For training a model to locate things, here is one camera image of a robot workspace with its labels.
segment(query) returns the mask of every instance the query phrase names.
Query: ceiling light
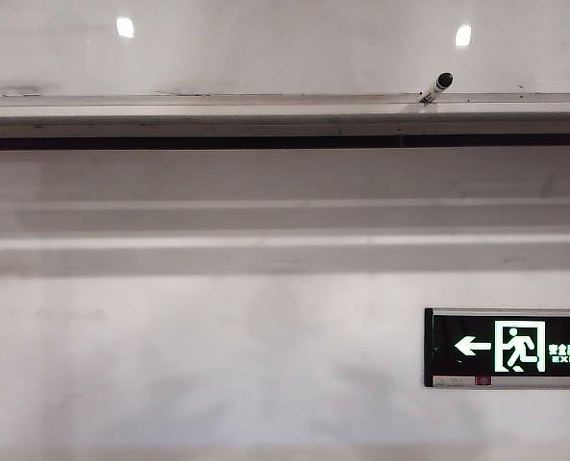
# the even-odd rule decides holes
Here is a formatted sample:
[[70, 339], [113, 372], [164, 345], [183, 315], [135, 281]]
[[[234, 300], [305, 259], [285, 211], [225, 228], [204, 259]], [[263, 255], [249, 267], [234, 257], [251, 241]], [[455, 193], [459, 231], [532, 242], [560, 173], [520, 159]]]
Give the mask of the ceiling light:
[[133, 21], [130, 18], [118, 17], [115, 20], [115, 26], [119, 36], [124, 36], [125, 38], [133, 38], [135, 36]]
[[463, 48], [470, 44], [471, 27], [469, 24], [462, 24], [456, 33], [456, 46]]

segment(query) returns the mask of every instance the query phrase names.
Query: exit sign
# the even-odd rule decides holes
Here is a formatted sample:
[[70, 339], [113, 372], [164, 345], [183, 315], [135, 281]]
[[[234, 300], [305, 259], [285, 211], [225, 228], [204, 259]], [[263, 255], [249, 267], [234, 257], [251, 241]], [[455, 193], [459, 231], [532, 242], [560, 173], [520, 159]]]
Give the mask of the exit sign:
[[570, 388], [570, 310], [426, 309], [428, 387]]

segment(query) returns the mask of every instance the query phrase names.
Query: white painted surface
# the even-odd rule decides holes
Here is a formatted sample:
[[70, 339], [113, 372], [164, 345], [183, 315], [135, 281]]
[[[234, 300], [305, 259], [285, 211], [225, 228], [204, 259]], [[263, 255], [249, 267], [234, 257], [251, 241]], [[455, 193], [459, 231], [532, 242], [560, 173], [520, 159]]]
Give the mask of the white painted surface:
[[570, 0], [0, 0], [0, 95], [415, 93], [443, 71], [570, 92]]
[[570, 459], [570, 391], [422, 387], [564, 235], [570, 148], [0, 153], [0, 460]]

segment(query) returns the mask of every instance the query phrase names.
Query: white arrow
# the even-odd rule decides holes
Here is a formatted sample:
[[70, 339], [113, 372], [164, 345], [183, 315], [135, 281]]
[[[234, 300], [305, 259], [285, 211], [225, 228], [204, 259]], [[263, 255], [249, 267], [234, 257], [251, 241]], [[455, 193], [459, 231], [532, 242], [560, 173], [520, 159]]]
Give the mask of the white arrow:
[[464, 355], [476, 355], [473, 351], [489, 351], [492, 349], [492, 343], [473, 343], [476, 336], [464, 336], [456, 344], [458, 349]]

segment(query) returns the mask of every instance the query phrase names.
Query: red indicator light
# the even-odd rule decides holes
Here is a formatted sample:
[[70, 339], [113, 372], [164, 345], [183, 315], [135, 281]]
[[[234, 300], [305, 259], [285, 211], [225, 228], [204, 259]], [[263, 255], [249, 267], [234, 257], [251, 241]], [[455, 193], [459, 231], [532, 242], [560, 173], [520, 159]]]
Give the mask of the red indicator light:
[[492, 376], [475, 376], [476, 386], [491, 386]]

